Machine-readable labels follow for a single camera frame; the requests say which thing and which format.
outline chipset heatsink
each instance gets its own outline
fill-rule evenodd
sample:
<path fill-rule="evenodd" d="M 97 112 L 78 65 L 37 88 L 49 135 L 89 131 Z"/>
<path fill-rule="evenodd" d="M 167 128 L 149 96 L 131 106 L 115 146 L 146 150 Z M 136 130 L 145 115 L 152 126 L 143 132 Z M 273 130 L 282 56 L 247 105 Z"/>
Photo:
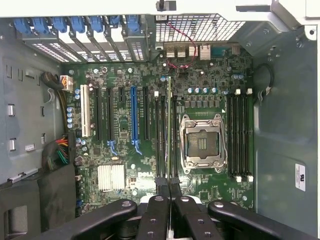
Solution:
<path fill-rule="evenodd" d="M 125 165 L 98 166 L 98 187 L 102 192 L 125 188 Z"/>

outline blue pcie slot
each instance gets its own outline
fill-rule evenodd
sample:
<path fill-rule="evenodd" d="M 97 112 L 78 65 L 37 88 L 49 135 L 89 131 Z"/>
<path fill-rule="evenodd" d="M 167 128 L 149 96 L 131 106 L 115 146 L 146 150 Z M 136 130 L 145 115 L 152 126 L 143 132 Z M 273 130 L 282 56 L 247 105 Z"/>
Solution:
<path fill-rule="evenodd" d="M 138 139 L 138 96 L 137 87 L 132 86 L 130 89 L 131 94 L 131 144 L 134 145 L 135 151 L 142 155 L 139 149 Z"/>

